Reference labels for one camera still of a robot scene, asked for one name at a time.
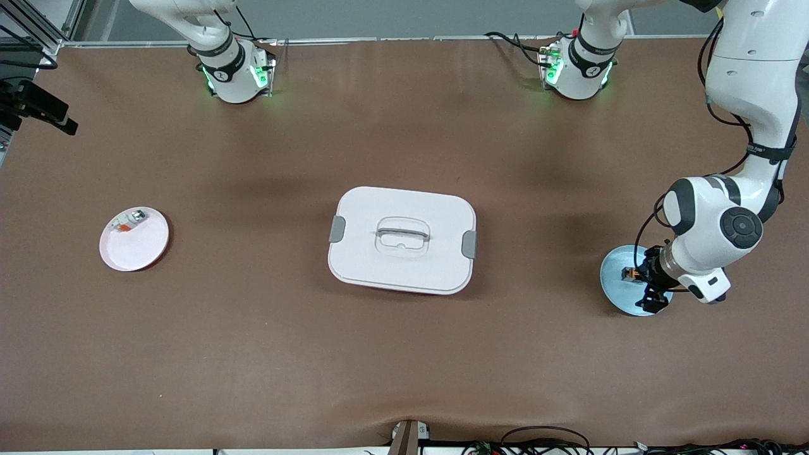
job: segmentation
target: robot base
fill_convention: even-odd
[[[549,55],[540,54],[539,62],[548,63],[551,67],[540,66],[540,79],[545,90],[553,89],[565,98],[571,100],[586,100],[592,98],[607,84],[607,77],[613,64],[599,74],[599,77],[585,78],[579,68],[568,62],[568,48],[573,40],[562,37],[548,46]]]
[[[622,312],[632,316],[654,316],[654,313],[643,311],[642,308],[635,305],[643,299],[646,284],[632,283],[621,279],[621,272],[624,268],[635,267],[632,260],[634,249],[634,245],[624,245],[609,252],[604,261],[601,262],[601,288],[609,301]],[[645,248],[637,247],[635,260],[638,264],[641,264],[645,259],[643,256],[645,251]],[[666,292],[665,295],[671,302],[674,292]]]
[[[245,48],[250,57],[234,74],[231,82],[219,82],[203,70],[211,95],[231,104],[247,103],[257,96],[271,96],[275,79],[274,57],[268,58],[264,49],[249,41],[239,40],[239,45]]]

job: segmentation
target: black cable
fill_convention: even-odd
[[[250,41],[261,41],[261,40],[270,40],[271,39],[271,38],[268,38],[266,36],[262,36],[261,38],[256,37],[256,35],[252,31],[252,27],[250,26],[250,23],[248,22],[247,19],[244,18],[244,14],[242,14],[242,11],[239,9],[238,6],[236,6],[236,12],[239,13],[239,16],[242,18],[242,21],[244,21],[244,25],[247,26],[248,30],[250,31],[250,34],[245,35],[243,33],[237,33],[237,32],[234,32],[233,29],[231,29],[231,33],[233,33],[234,35],[236,35],[236,36],[238,36],[240,38],[248,38]],[[226,21],[222,17],[222,15],[219,14],[219,11],[214,10],[214,14],[219,19],[219,22],[221,22],[225,26],[230,27],[231,25],[233,25],[231,22]]]
[[[538,62],[537,60],[534,60],[533,58],[531,58],[531,56],[528,55],[528,52],[526,51],[525,46],[523,45],[523,42],[521,40],[519,40],[519,35],[517,35],[516,33],[514,34],[514,39],[517,40],[517,45],[523,51],[523,55],[525,56],[525,58],[528,59],[529,62],[533,63],[534,65],[541,66],[542,68],[550,68],[551,67],[550,64],[548,64],[548,63]]]
[[[720,175],[725,175],[725,174],[728,174],[728,173],[730,173],[730,172],[735,171],[735,170],[736,170],[736,169],[737,169],[739,166],[741,166],[742,164],[744,164],[744,161],[745,161],[747,158],[748,158],[748,156],[747,156],[747,154],[745,154],[745,155],[742,157],[742,159],[740,159],[740,160],[739,160],[739,161],[738,161],[736,164],[734,164],[733,166],[730,166],[729,168],[725,169],[724,171],[720,172],[719,174],[720,174]]]
[[[781,167],[783,165],[784,165],[783,161],[778,163],[778,170],[775,171],[775,182],[773,183],[773,186],[775,186],[775,189],[778,191],[779,206],[783,204],[784,201],[786,200],[786,194],[784,194],[784,181],[778,178],[781,175]]]
[[[710,49],[708,53],[708,61],[707,65],[710,65],[711,58],[714,55],[714,49],[716,48],[717,41],[719,39],[719,34],[722,32],[724,28],[725,20],[724,18],[719,19],[716,25],[714,25],[714,29],[708,34],[708,37],[705,38],[705,42],[702,43],[702,47],[700,48],[700,53],[697,56],[697,75],[700,78],[700,82],[702,86],[705,86],[705,72],[702,69],[702,62],[705,60],[705,51],[708,49],[708,43],[710,43]],[[741,126],[744,129],[744,133],[748,136],[748,142],[753,142],[753,134],[750,130],[750,124],[744,121],[744,119],[734,113],[731,113],[733,118],[736,119],[736,122],[728,121],[722,119],[714,112],[714,108],[711,106],[709,99],[706,97],[705,105],[708,107],[708,112],[710,113],[711,117],[720,121],[724,125],[731,125],[731,126]]]
[[[506,35],[503,35],[503,34],[502,34],[502,33],[500,33],[500,32],[489,32],[489,33],[484,34],[484,36],[488,36],[489,38],[490,38],[490,37],[492,37],[492,36],[496,36],[497,38],[502,38],[502,39],[503,39],[503,40],[504,40],[506,43],[508,43],[508,44],[510,44],[510,45],[512,45],[512,46],[515,46],[515,47],[520,47],[520,46],[519,46],[519,44],[518,44],[516,41],[512,40],[511,38],[509,38],[509,37],[508,37],[508,36],[506,36]],[[540,48],[535,48],[535,47],[533,47],[533,46],[526,46],[526,45],[523,45],[523,47],[524,47],[526,50],[530,50],[530,51],[532,51],[532,52],[539,52],[539,51],[540,51]]]
[[[646,455],[715,455],[715,453],[726,455],[723,449],[752,450],[757,455],[798,455],[809,450],[809,442],[801,445],[789,445],[779,444],[774,440],[740,439],[717,445],[686,444],[676,447],[650,447],[646,450]]]
[[[0,65],[19,66],[20,68],[32,68],[34,70],[56,70],[59,67],[59,64],[56,63],[56,60],[53,60],[53,58],[49,56],[47,53],[45,53],[42,49],[29,43],[28,41],[23,39],[20,35],[17,35],[16,33],[12,32],[3,25],[0,25],[0,30],[3,30],[9,36],[17,40],[21,45],[28,47],[29,49],[33,50],[34,52],[44,57],[46,60],[48,60],[48,62],[50,62],[50,65],[40,65],[39,63],[17,62],[15,60],[0,60]]]
[[[578,21],[578,28],[575,30],[576,33],[581,33],[583,25],[584,25],[584,13],[582,13],[581,20]],[[567,38],[568,40],[573,40],[576,37],[576,35],[574,35],[573,33],[564,33],[564,32],[557,32],[557,36],[559,36],[560,38],[562,37]]]
[[[585,446],[587,448],[587,452],[590,455],[592,455],[592,450],[590,450],[590,440],[588,440],[586,436],[584,436],[582,433],[579,433],[579,432],[577,432],[575,430],[570,430],[569,428],[565,428],[565,427],[556,427],[556,426],[553,426],[553,425],[533,425],[533,426],[530,426],[530,427],[515,428],[514,430],[506,432],[506,434],[503,435],[502,438],[500,438],[500,445],[503,445],[503,443],[506,441],[506,438],[508,436],[511,436],[511,435],[513,435],[515,433],[528,432],[528,431],[532,431],[532,430],[554,430],[554,431],[557,431],[557,432],[566,432],[566,433],[569,433],[571,435],[576,435],[576,436],[578,436],[579,438],[581,438],[584,441],[584,444],[585,444]]]
[[[662,207],[662,206],[660,206],[659,204],[660,204],[660,202],[662,202],[662,201],[663,201],[663,199],[665,199],[665,198],[666,198],[666,195],[664,194],[663,196],[659,197],[659,198],[658,198],[658,200],[657,200],[657,201],[654,203],[654,212],[653,212],[653,213],[654,213],[654,219],[656,219],[656,220],[657,220],[657,222],[658,222],[658,224],[659,224],[660,226],[663,226],[664,228],[671,228],[671,225],[670,225],[669,223],[664,223],[664,222],[663,222],[663,221],[660,219],[660,211],[662,211],[662,210],[663,210],[663,207]]]
[[[714,29],[711,30],[710,33],[708,34],[708,37],[705,38],[705,42],[702,43],[700,53],[697,56],[697,75],[700,77],[700,82],[702,83],[703,87],[705,86],[705,73],[702,70],[702,59],[705,56],[705,50],[708,49],[708,43],[711,41],[711,39],[714,37],[714,35],[717,33],[717,31],[721,26],[722,26],[722,19],[720,19],[716,23],[716,25],[714,25]]]
[[[248,22],[248,20],[244,18],[244,15],[242,14],[242,10],[241,8],[239,8],[239,5],[236,5],[236,12],[239,13],[239,17],[242,18],[242,22],[244,22],[244,25],[248,27],[248,31],[250,32],[250,36],[252,36],[252,39],[254,41],[257,40],[256,34],[253,33],[252,27],[250,27],[250,23]]]
[[[636,269],[640,268],[640,265],[637,263],[637,249],[638,246],[641,244],[641,237],[643,236],[643,232],[646,230],[646,227],[649,226],[649,223],[651,223],[652,219],[657,219],[658,223],[660,223],[664,227],[666,226],[671,227],[667,223],[664,223],[662,220],[660,220],[660,218],[658,217],[658,213],[663,209],[663,206],[660,205],[660,202],[665,197],[666,194],[664,193],[657,199],[657,201],[654,201],[654,209],[652,210],[652,214],[649,215],[649,218],[647,218],[646,221],[643,222],[643,225],[641,225],[640,230],[637,231],[637,236],[635,237],[635,243],[633,245],[634,248],[632,253],[633,258],[632,262]],[[646,277],[643,277],[642,275],[640,276],[641,280],[643,280],[646,284],[651,284],[648,281],[646,281]],[[667,289],[666,292],[688,292],[688,289]]]

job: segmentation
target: green led light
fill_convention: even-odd
[[[612,62],[610,62],[610,64],[607,65],[607,69],[604,70],[604,78],[601,79],[601,85],[604,85],[605,83],[607,83],[607,78],[609,77],[609,71],[611,69],[612,69]]]
[[[559,80],[559,73],[565,67],[565,62],[558,58],[548,69],[547,80],[549,84],[555,84]]]
[[[252,70],[251,73],[253,78],[256,79],[256,84],[259,88],[264,88],[267,86],[267,72],[262,70],[261,68],[256,68],[255,66],[251,66],[250,69]]]
[[[204,66],[202,67],[202,74],[205,75],[205,80],[208,81],[208,88],[214,91],[214,83],[210,81],[210,74],[208,74],[208,70],[206,70]]]

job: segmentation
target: blue plate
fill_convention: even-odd
[[[655,313],[643,311],[635,304],[643,298],[646,291],[645,283],[632,283],[621,279],[621,271],[626,267],[635,267],[632,260],[634,245],[619,246],[604,258],[601,262],[601,288],[604,294],[613,305],[622,312],[632,316],[654,316]],[[642,246],[637,247],[636,260],[642,264],[646,258],[643,253],[646,251]],[[674,292],[666,292],[665,296],[671,302]]]

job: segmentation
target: gray wall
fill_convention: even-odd
[[[553,35],[578,25],[572,0],[241,0],[258,36],[270,38],[419,38],[499,31]],[[170,28],[127,0],[97,0],[85,20],[84,40],[177,40]],[[246,32],[235,13],[227,15]],[[633,11],[638,34],[706,34],[715,13],[679,2]]]

